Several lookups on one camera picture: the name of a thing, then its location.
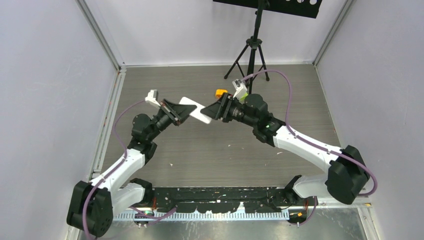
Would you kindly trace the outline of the white remote control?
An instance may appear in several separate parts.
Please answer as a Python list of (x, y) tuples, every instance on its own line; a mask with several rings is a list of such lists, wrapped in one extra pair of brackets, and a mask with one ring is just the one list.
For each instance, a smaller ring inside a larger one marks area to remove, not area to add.
[(205, 123), (210, 124), (212, 121), (212, 118), (201, 113), (201, 110), (205, 108), (205, 106), (201, 105), (200, 103), (188, 98), (188, 97), (182, 97), (179, 101), (179, 104), (181, 105), (195, 105), (196, 108), (194, 111), (190, 113), (190, 116)]

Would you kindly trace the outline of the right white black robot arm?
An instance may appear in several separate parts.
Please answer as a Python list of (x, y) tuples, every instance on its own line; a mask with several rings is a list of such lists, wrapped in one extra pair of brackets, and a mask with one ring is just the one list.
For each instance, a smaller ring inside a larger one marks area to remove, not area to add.
[(282, 190), (291, 205), (299, 205), (309, 197), (333, 197), (351, 205), (370, 179), (357, 148), (328, 145), (295, 131), (269, 112), (268, 104), (259, 94), (250, 94), (240, 102), (225, 93), (200, 112), (213, 120), (248, 125), (260, 142), (294, 153), (324, 172), (315, 176), (296, 175)]

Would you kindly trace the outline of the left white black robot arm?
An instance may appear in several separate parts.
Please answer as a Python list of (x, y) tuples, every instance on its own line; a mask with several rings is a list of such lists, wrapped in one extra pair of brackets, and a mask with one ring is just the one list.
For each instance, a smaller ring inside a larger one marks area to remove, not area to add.
[(163, 99), (153, 116), (144, 113), (132, 120), (131, 140), (122, 144), (123, 154), (106, 171), (92, 180), (79, 181), (73, 188), (66, 217), (68, 225), (85, 233), (88, 240), (105, 235), (113, 218), (138, 203), (153, 202), (150, 182), (135, 178), (123, 184), (155, 154), (154, 139), (170, 125), (179, 126), (197, 109), (195, 104), (178, 104)]

